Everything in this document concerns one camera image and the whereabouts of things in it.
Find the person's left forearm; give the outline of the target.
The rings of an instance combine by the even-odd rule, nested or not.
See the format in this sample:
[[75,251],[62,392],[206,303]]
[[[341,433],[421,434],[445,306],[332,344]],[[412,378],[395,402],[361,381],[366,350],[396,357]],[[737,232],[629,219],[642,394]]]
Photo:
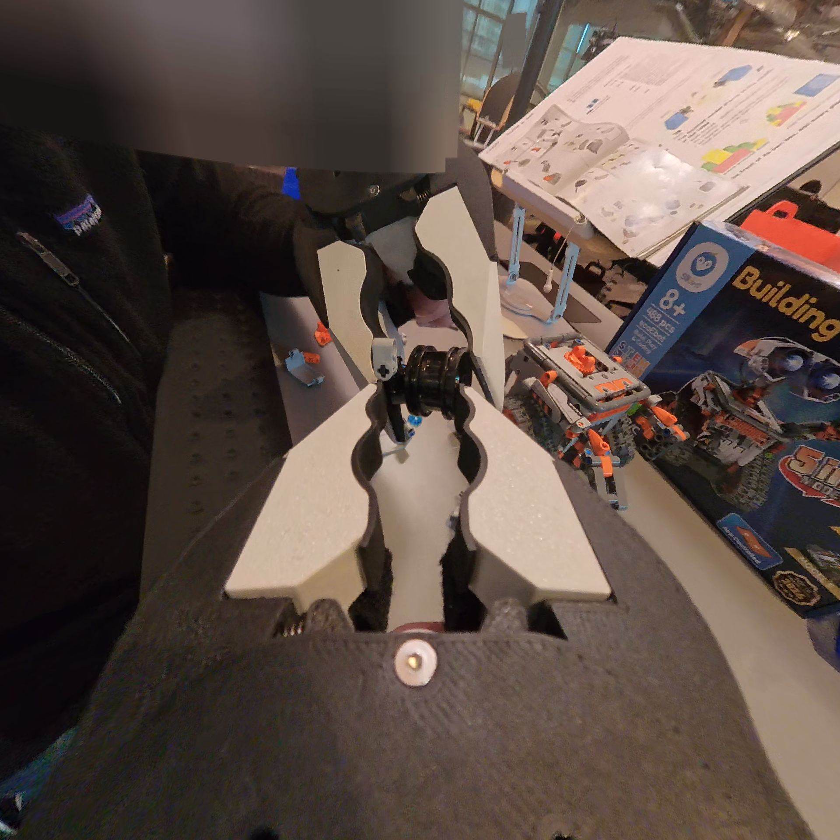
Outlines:
[[164,250],[186,280],[282,297],[320,295],[317,248],[332,235],[302,201],[234,165],[136,152]]

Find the grey toy connector piece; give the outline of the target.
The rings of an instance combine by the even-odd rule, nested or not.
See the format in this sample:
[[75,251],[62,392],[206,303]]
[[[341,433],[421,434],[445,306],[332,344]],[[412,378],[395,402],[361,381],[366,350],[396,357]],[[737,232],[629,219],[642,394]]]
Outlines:
[[406,366],[398,353],[395,339],[373,339],[371,364],[376,380],[381,384],[385,400],[385,431],[403,449],[414,436],[415,425],[407,422],[403,407],[407,405]]

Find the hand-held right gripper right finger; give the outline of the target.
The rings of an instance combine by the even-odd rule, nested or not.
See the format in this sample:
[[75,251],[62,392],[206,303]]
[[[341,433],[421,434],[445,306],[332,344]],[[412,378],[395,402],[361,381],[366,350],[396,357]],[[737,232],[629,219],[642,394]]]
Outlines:
[[605,602],[613,590],[559,472],[560,463],[470,385],[458,389],[458,468],[467,479],[458,584],[486,608],[504,599]]

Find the large white instruction sheet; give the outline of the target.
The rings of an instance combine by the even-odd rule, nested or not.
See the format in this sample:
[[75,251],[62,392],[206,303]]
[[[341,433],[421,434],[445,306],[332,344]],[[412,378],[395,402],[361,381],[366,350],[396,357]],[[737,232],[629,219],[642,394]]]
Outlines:
[[[838,149],[839,69],[621,37],[506,132],[549,106],[585,123],[618,123],[632,139],[733,178],[746,190],[699,220],[727,221]],[[640,259],[661,265],[681,235]]]

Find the red plastic container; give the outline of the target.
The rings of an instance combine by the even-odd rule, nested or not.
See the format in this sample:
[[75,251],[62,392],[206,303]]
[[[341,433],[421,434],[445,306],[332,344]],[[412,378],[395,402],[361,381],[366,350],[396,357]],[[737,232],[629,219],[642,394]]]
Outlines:
[[795,217],[799,206],[780,201],[768,210],[754,209],[740,227],[773,245],[835,272],[839,271],[839,237]]

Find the black toy wheel hub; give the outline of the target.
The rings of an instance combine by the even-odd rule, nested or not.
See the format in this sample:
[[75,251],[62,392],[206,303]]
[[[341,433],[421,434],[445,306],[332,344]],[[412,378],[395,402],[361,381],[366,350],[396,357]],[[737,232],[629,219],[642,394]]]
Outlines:
[[462,385],[472,382],[474,356],[466,347],[438,350],[417,345],[407,362],[400,362],[396,373],[385,382],[390,405],[405,405],[417,417],[440,413],[448,421],[456,415]]

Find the open instruction booklet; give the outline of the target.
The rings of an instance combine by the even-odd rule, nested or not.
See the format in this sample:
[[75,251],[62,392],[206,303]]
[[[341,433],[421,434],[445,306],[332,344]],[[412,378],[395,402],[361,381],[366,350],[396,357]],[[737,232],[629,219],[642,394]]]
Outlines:
[[647,258],[746,190],[615,122],[557,106],[505,132],[479,157],[531,199],[583,216],[627,256]]

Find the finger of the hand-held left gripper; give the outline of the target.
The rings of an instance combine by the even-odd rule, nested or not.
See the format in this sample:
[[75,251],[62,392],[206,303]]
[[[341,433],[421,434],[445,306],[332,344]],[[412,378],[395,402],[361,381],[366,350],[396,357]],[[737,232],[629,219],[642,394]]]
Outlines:
[[385,310],[382,260],[372,247],[342,241],[318,251],[327,325],[359,387],[374,384],[373,339],[394,339]]
[[451,316],[476,358],[487,400],[501,410],[507,379],[497,263],[487,255],[456,186],[428,200],[414,238],[418,254],[443,271]]

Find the person's torso in black jacket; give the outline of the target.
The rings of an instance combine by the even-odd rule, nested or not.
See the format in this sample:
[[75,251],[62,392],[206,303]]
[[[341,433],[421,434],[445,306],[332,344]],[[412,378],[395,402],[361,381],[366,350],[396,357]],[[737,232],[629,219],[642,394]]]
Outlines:
[[2,761],[72,726],[139,598],[172,323],[135,155],[2,127]]

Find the person's left hand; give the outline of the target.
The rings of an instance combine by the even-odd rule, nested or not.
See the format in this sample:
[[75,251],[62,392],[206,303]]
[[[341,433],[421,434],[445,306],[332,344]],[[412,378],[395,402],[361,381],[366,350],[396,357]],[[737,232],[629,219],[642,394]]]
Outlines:
[[430,329],[456,329],[452,319],[448,300],[432,299],[417,287],[409,287],[406,291],[413,310],[414,320],[419,327]]

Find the dark blue robot kit box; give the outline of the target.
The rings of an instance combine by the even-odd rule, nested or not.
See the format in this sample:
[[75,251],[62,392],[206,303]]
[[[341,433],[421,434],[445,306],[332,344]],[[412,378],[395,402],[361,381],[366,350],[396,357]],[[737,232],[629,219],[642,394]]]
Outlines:
[[657,468],[802,617],[838,614],[838,274],[693,224],[609,350],[688,439]]

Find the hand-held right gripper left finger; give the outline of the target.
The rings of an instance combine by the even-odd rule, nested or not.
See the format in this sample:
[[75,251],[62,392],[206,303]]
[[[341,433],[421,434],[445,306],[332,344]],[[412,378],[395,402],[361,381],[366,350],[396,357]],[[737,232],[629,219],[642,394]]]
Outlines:
[[348,610],[366,588],[363,537],[374,523],[371,497],[351,465],[365,433],[368,384],[288,451],[225,584],[231,599],[287,597],[300,613],[316,601]]

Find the small grey panel orange pin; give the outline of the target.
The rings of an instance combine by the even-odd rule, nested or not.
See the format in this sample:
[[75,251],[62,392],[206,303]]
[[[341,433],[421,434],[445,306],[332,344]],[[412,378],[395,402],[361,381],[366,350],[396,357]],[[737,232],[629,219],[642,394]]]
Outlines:
[[318,369],[320,361],[320,353],[292,349],[284,358],[283,364],[287,372],[298,382],[307,387],[313,387],[324,382],[324,376]]

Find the grey orange tracked toy robot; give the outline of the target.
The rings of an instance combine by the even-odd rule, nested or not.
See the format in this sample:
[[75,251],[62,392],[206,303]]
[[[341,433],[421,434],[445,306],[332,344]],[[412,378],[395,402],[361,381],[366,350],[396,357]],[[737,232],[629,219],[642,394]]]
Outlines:
[[628,506],[624,467],[636,455],[655,460],[689,438],[620,356],[578,332],[524,340],[507,361],[507,377],[504,414],[617,511]]

